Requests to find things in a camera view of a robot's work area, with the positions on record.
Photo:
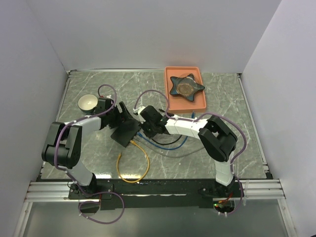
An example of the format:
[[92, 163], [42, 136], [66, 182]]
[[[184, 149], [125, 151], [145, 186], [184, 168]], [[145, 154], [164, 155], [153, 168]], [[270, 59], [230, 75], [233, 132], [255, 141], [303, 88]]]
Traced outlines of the black network switch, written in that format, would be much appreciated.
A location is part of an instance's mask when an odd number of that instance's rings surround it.
[[140, 130], [139, 122], [131, 119], [123, 122], [111, 135], [111, 138], [126, 148]]

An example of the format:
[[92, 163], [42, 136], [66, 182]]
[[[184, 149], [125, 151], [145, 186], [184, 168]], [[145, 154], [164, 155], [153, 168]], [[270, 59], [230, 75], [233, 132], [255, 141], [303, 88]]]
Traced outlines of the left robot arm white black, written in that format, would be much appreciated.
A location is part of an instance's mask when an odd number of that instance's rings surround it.
[[95, 197], [98, 186], [95, 174], [80, 160], [83, 137], [109, 127], [114, 130], [111, 138], [127, 147], [140, 130], [140, 122], [129, 113], [123, 102], [116, 106], [115, 100], [100, 97], [92, 111], [91, 115], [72, 122], [53, 122], [41, 153], [42, 160], [65, 172], [86, 198]]

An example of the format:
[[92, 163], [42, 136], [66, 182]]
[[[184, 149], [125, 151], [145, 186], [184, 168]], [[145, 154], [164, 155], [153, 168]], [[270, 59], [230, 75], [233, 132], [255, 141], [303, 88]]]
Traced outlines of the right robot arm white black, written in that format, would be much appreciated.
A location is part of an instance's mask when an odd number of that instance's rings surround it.
[[237, 144], [237, 136], [217, 116], [209, 119], [184, 118], [166, 113], [162, 115], [153, 106], [133, 109], [138, 116], [144, 134], [152, 138], [157, 134], [184, 135], [200, 140], [208, 155], [214, 159], [216, 183], [213, 192], [226, 197], [233, 191], [234, 175], [231, 160]]

